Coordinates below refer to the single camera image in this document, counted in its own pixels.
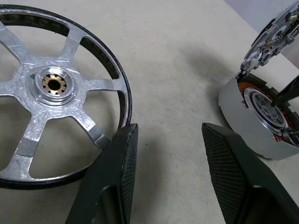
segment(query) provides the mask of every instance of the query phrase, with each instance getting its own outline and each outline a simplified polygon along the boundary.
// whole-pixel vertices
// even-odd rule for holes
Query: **aluminum wheel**
[[[58,57],[36,57],[6,26],[30,26],[66,36]],[[20,62],[13,78],[0,83],[0,97],[15,97],[31,112],[31,120],[9,163],[0,171],[0,186],[36,189],[66,184],[82,176],[86,168],[54,178],[34,179],[29,175],[46,122],[71,117],[91,141],[105,150],[110,139],[83,110],[88,91],[117,91],[120,101],[119,127],[130,123],[132,100],[126,75],[112,52],[95,35],[60,15],[37,8],[1,5],[0,43]],[[72,65],[79,45],[90,51],[112,79],[84,79]]]

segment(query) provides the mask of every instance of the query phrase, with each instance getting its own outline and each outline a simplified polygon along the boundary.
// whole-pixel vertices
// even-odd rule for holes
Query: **wheel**
[[[119,127],[131,121],[132,98],[127,77],[115,56],[95,35],[77,23],[38,8],[0,5],[0,43],[17,58],[20,66],[13,78],[0,83],[0,97],[15,97],[31,112],[31,119],[8,166],[0,171],[0,187],[40,189],[60,186],[81,178],[87,167],[53,178],[35,179],[30,164],[46,122],[71,117],[91,141],[105,150],[110,139],[86,114],[83,103],[88,91],[117,91]],[[36,57],[6,26],[42,28],[66,36],[58,57]],[[82,45],[106,68],[112,79],[84,79],[73,66],[77,47]]]

